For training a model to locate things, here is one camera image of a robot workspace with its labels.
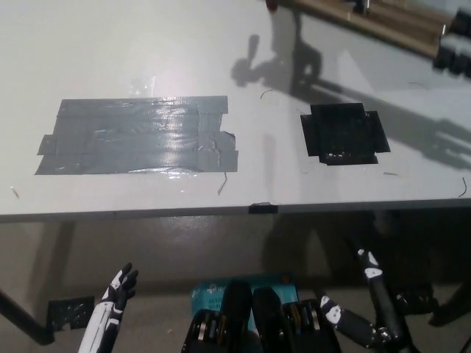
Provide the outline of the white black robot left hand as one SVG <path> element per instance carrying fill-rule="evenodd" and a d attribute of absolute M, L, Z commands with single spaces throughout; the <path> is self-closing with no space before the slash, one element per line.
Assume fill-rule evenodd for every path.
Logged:
<path fill-rule="evenodd" d="M 126 264 L 107 286 L 83 335 L 79 353 L 111 353 L 127 302 L 135 295 L 138 270 Z"/>

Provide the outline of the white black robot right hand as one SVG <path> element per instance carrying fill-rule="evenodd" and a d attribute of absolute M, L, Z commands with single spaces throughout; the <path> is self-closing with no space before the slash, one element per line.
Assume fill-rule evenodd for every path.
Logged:
<path fill-rule="evenodd" d="M 375 256 L 364 248 L 359 248 L 356 255 L 361 262 L 375 306 L 377 323 L 373 324 L 344 309 L 326 295 L 320 299 L 320 308 L 325 318 L 334 329 L 364 348 L 384 352 L 412 352 L 411 339 L 389 294 L 383 271 Z"/>

